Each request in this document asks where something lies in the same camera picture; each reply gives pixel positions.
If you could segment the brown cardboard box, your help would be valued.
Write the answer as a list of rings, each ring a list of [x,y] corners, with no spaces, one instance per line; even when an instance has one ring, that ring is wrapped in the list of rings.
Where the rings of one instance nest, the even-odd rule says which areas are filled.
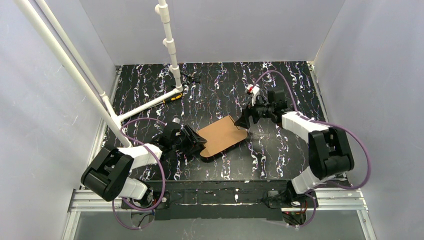
[[[202,158],[213,157],[233,145],[245,140],[248,131],[235,125],[234,119],[228,115],[197,131],[206,140],[200,152]]]

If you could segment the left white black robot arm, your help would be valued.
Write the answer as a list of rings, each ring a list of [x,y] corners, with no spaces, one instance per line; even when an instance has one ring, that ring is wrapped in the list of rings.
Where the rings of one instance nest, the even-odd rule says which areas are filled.
[[[147,208],[154,203],[154,190],[144,181],[131,178],[131,170],[154,165],[169,152],[196,154],[206,143],[207,140],[190,126],[168,122],[162,133],[145,145],[103,147],[82,174],[80,182],[107,202],[124,197]]]

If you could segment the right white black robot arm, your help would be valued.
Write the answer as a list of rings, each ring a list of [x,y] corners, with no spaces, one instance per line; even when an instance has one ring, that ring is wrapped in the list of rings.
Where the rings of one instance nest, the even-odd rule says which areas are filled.
[[[354,158],[345,130],[312,122],[288,106],[282,90],[268,90],[267,98],[264,98],[259,94],[259,87],[250,84],[245,92],[251,99],[234,123],[235,126],[249,129],[251,123],[270,119],[308,145],[308,167],[291,179],[284,191],[267,197],[268,200],[280,198],[286,202],[297,201],[311,189],[354,168]]]

